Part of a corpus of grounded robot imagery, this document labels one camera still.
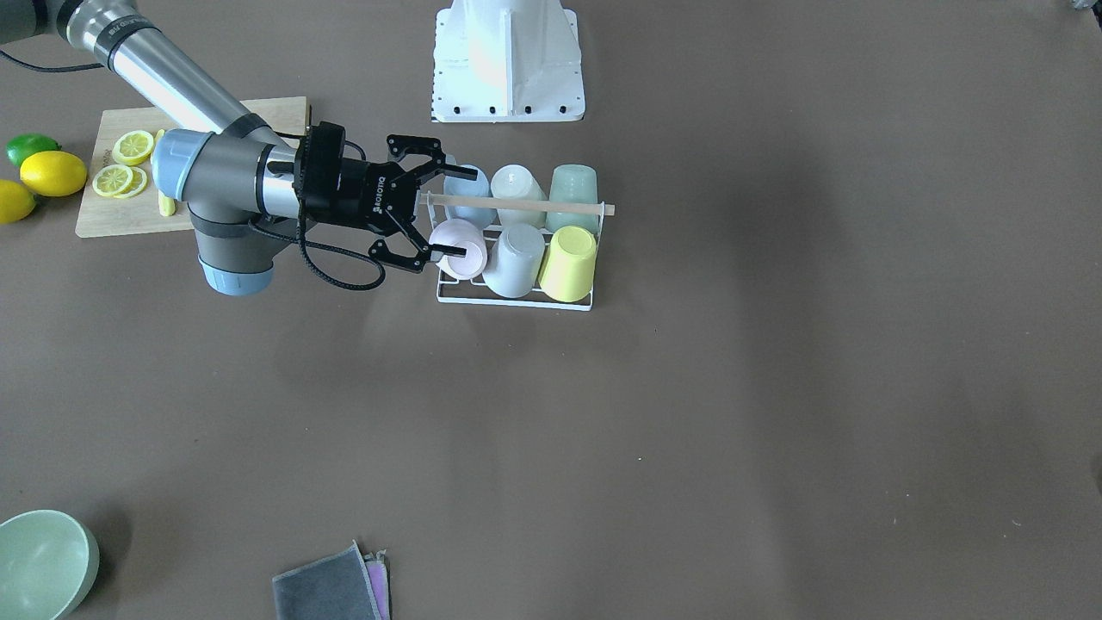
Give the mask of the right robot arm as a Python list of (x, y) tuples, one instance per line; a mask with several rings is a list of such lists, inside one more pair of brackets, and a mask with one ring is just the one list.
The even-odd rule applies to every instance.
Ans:
[(269, 285), (273, 259), (294, 244), (307, 255), (307, 231), (326, 224), (374, 233), (350, 257), (378, 272), (421, 272), (464, 248), (432, 244), (415, 228), (418, 198), (437, 174), (476, 180), (449, 164), (433, 138), (389, 135), (388, 160), (346, 157), (342, 126), (307, 127), (287, 144), (202, 70), (131, 1), (4, 1), (3, 43), (58, 33), (94, 55), (176, 122), (152, 154), (156, 188), (190, 209), (198, 260), (208, 285), (224, 295), (252, 295)]

